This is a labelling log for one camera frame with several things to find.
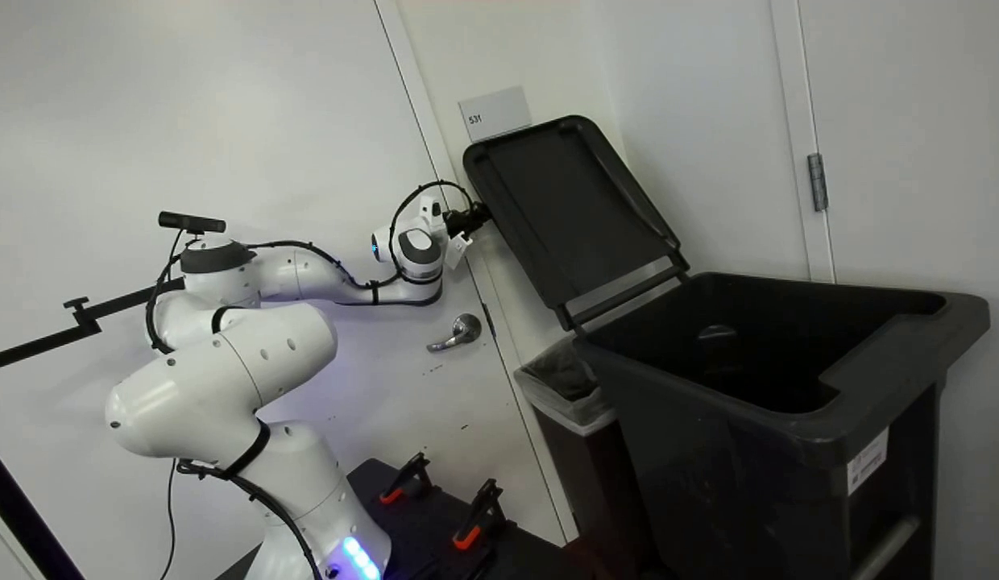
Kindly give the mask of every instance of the door frame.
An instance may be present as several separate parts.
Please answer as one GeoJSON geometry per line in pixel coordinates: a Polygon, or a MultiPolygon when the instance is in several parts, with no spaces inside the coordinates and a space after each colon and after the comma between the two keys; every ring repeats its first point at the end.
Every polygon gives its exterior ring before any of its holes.
{"type": "Polygon", "coordinates": [[[782,115],[788,136],[793,181],[796,181],[796,208],[803,227],[803,245],[809,258],[809,281],[836,285],[836,255],[831,255],[831,224],[827,212],[819,212],[813,204],[809,166],[813,152],[823,152],[819,125],[814,125],[814,101],[809,82],[809,55],[803,37],[803,8],[800,0],[767,0],[767,17],[779,57],[779,85],[782,85],[782,115]]]}
{"type": "Polygon", "coordinates": [[[0,462],[0,541],[15,558],[25,576],[84,580],[2,462],[0,462]]]}
{"type": "MultiPolygon", "coordinates": [[[[417,125],[422,132],[433,171],[441,181],[459,181],[455,159],[451,159],[451,152],[445,145],[445,132],[441,132],[441,123],[436,115],[433,93],[426,88],[426,73],[422,73],[422,68],[417,63],[417,52],[412,52],[412,41],[409,41],[409,34],[405,34],[405,20],[402,20],[402,11],[400,11],[400,0],[374,0],[374,11],[376,11],[379,26],[387,34],[387,41],[390,41],[390,52],[392,52],[392,63],[397,63],[397,73],[400,73],[400,85],[405,88],[405,101],[409,101],[412,118],[417,118],[417,125]]],[[[508,388],[508,394],[515,399],[515,408],[521,417],[521,427],[528,431],[528,445],[533,445],[534,463],[541,470],[541,485],[547,491],[547,504],[556,512],[556,533],[565,534],[565,541],[571,541],[571,538],[577,538],[577,521],[573,521],[565,485],[556,478],[556,469],[555,469],[555,457],[552,457],[552,452],[544,445],[539,420],[534,420],[528,399],[521,396],[521,390],[512,381],[512,371],[521,368],[526,362],[521,362],[521,356],[515,347],[515,332],[512,332],[508,313],[503,309],[497,273],[492,273],[491,260],[474,255],[474,252],[468,252],[463,260],[468,260],[470,281],[477,286],[477,298],[483,300],[483,309],[488,309],[488,317],[492,324],[492,339],[497,339],[499,364],[505,371],[505,388],[508,388]]]]}

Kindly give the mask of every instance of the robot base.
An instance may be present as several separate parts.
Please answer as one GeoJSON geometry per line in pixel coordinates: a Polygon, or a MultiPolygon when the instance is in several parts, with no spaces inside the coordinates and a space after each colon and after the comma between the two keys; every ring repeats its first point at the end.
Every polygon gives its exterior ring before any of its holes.
{"type": "MultiPolygon", "coordinates": [[[[347,473],[356,493],[367,506],[371,518],[392,538],[387,580],[412,576],[491,576],[491,580],[593,580],[597,575],[562,548],[508,524],[499,538],[483,534],[470,550],[455,550],[451,534],[470,517],[470,506],[430,491],[397,506],[383,506],[379,493],[397,479],[397,470],[379,462],[364,462],[347,473]]],[[[242,558],[217,580],[242,580],[252,566],[242,558]]]]}
{"type": "MultiPolygon", "coordinates": [[[[264,454],[242,478],[283,504],[304,530],[322,576],[383,576],[392,541],[364,512],[330,445],[312,428],[273,427],[264,454]]],[[[267,518],[271,530],[245,580],[308,580],[308,562],[298,534],[279,518],[267,518]]]]}

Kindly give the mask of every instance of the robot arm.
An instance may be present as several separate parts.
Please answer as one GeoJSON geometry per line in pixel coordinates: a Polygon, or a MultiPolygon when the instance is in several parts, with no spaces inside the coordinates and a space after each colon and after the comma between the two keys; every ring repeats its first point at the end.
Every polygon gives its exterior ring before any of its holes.
{"type": "Polygon", "coordinates": [[[264,497],[283,524],[267,530],[248,576],[376,580],[390,538],[347,491],[325,442],[307,427],[264,427],[253,417],[332,359],[336,332],[316,307],[242,309],[219,334],[122,381],[107,404],[107,427],[134,454],[201,462],[205,473],[264,497]]]}
{"type": "Polygon", "coordinates": [[[463,252],[488,218],[460,216],[455,227],[445,216],[426,197],[417,218],[371,237],[374,255],[397,272],[374,285],[359,285],[342,260],[304,242],[238,245],[205,237],[222,231],[217,218],[166,218],[198,237],[179,255],[184,295],[147,302],[163,356],[112,390],[107,427],[134,454],[201,462],[267,497],[283,524],[267,530],[248,576],[376,580],[390,562],[390,538],[367,518],[325,442],[307,427],[253,417],[336,359],[336,332],[316,307],[257,309],[260,300],[433,302],[448,248],[463,252]]]}

